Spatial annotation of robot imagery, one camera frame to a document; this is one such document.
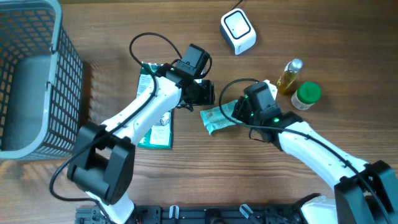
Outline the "clear Vim dish soap bottle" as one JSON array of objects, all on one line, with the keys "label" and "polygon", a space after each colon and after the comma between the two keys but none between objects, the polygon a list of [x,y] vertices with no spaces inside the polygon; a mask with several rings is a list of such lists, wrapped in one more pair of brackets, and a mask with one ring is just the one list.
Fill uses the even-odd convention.
[{"label": "clear Vim dish soap bottle", "polygon": [[286,94],[289,91],[290,86],[298,77],[302,67],[303,62],[299,58],[293,59],[285,66],[283,74],[277,81],[277,89],[279,93]]}]

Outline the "teal toothbrush package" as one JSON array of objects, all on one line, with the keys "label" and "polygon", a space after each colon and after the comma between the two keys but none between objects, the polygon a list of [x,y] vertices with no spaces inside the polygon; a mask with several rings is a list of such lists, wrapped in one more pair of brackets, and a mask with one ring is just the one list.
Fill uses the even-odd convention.
[{"label": "teal toothbrush package", "polygon": [[[230,117],[238,123],[239,121],[237,119],[231,117],[234,106],[237,102],[237,100],[230,101],[229,103],[222,105],[221,108],[223,109],[226,116]],[[210,110],[200,111],[200,116],[203,121],[203,125],[209,132],[209,135],[211,135],[213,131],[236,125],[236,123],[231,122],[230,120],[225,118],[225,116],[221,113],[219,107],[215,107]]]}]

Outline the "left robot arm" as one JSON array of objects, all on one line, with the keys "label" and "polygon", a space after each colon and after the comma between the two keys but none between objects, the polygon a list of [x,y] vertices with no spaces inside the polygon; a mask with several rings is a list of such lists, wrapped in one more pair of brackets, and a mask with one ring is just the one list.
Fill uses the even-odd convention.
[{"label": "left robot arm", "polygon": [[181,59],[161,65],[152,83],[121,112],[79,130],[67,177],[98,204],[110,223],[126,223],[133,214],[126,190],[136,146],[151,127],[174,108],[192,110],[214,103],[214,85],[205,79],[211,65],[209,53],[190,44]]}]

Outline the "green lid white jar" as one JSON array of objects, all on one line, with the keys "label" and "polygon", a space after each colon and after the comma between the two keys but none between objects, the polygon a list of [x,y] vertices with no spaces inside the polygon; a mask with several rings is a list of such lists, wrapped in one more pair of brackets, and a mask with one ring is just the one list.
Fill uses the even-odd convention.
[{"label": "green lid white jar", "polygon": [[302,83],[291,97],[291,102],[298,110],[307,110],[319,101],[322,89],[314,82]]}]

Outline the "green white sponge package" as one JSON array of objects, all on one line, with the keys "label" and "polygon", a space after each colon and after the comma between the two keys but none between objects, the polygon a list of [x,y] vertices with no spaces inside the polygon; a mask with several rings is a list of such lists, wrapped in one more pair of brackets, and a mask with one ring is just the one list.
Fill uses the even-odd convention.
[{"label": "green white sponge package", "polygon": [[[142,67],[137,84],[136,96],[140,96],[151,83],[152,78],[149,72]],[[169,110],[162,115],[150,130],[148,130],[140,140],[138,146],[146,149],[171,149],[173,139],[172,121],[173,110]]]}]

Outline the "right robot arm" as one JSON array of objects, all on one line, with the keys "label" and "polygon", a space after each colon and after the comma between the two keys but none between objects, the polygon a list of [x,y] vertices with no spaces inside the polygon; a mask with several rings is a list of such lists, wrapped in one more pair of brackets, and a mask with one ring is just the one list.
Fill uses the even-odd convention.
[{"label": "right robot arm", "polygon": [[297,114],[281,112],[269,81],[252,82],[235,104],[233,119],[302,161],[334,192],[333,199],[315,194],[299,205],[305,223],[397,223],[397,177],[390,165],[341,150]]}]

